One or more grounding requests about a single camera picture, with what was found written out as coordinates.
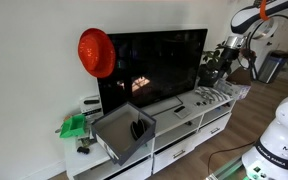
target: tv screen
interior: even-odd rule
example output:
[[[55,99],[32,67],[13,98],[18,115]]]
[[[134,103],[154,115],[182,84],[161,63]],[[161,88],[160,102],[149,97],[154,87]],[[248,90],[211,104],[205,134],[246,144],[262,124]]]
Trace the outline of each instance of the tv screen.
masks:
[[[207,29],[109,34],[113,73],[99,78],[104,114],[126,101],[144,107],[193,90]]]

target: white cabinet door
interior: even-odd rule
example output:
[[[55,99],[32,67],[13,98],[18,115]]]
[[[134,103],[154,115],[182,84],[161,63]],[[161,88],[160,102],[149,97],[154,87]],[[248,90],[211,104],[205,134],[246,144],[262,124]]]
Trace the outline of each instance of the white cabinet door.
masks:
[[[195,146],[192,146],[192,141],[194,138],[196,138],[196,134],[188,137],[160,154],[155,155],[153,173],[157,173],[164,167],[191,152],[195,148]]]
[[[232,113],[228,113],[227,115],[221,117],[220,119],[201,128],[199,130],[199,133],[197,133],[197,138],[195,138],[193,141],[194,146],[203,143],[204,141],[223,131],[231,115]]]
[[[115,176],[114,180],[140,180],[146,179],[151,176],[151,170],[153,165],[153,158],[149,158],[148,160],[128,169],[127,171]]]

